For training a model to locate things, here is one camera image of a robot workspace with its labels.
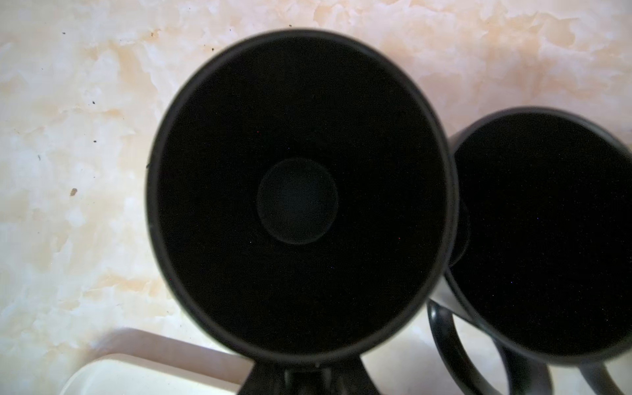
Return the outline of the black and white mug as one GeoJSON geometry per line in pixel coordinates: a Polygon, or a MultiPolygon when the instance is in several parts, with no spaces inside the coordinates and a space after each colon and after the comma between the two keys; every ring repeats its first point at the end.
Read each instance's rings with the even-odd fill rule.
{"type": "Polygon", "coordinates": [[[159,126],[146,221],[243,394],[375,394],[361,361],[405,326],[454,248],[459,183],[426,97],[383,54],[286,29],[217,54],[159,126]]]}

